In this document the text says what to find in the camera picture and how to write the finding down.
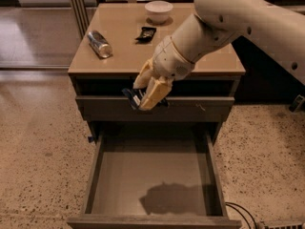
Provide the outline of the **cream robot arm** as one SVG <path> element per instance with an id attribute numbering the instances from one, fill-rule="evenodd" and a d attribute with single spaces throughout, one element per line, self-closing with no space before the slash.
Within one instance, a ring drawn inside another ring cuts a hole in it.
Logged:
<path id="1" fill-rule="evenodd" d="M 305 83 L 305 15 L 264 0 L 193 0 L 192 13 L 156 46 L 133 82 L 135 107 L 154 108 L 198 60 L 245 37 Z"/>

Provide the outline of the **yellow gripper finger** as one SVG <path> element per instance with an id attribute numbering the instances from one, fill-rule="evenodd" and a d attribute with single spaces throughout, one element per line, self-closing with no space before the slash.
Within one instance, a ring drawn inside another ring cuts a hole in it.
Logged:
<path id="1" fill-rule="evenodd" d="M 153 109 L 172 90 L 173 80 L 166 77 L 154 78 L 149 81 L 147 90 L 141 99 L 139 109 L 149 111 Z"/>
<path id="2" fill-rule="evenodd" d="M 152 62 L 153 60 L 150 58 L 144 63 L 140 73 L 133 82 L 132 87 L 134 89 L 147 88 L 151 90 L 153 88 L 153 81 L 155 80 L 156 74 Z"/>

